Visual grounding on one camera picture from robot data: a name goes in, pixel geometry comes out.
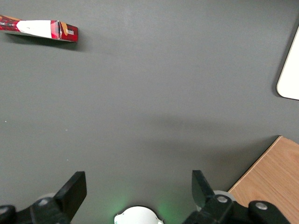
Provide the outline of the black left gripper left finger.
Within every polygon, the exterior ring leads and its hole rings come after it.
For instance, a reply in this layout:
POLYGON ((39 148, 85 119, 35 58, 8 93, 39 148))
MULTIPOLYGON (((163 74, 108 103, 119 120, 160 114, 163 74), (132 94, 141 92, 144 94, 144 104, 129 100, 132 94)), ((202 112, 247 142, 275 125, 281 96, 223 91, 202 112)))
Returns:
POLYGON ((27 208, 17 211, 13 205, 0 207, 2 224, 70 224, 86 198, 84 171, 77 171, 57 193, 38 198, 27 208))

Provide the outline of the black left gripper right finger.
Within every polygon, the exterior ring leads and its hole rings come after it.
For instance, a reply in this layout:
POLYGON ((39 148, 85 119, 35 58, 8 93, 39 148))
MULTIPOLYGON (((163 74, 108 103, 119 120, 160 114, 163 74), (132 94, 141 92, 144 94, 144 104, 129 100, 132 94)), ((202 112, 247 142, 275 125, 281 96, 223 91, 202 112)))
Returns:
POLYGON ((192 171, 192 196, 199 210, 185 224, 288 224, 290 221, 273 204, 251 201, 240 205, 225 193, 215 193, 201 170, 192 171))

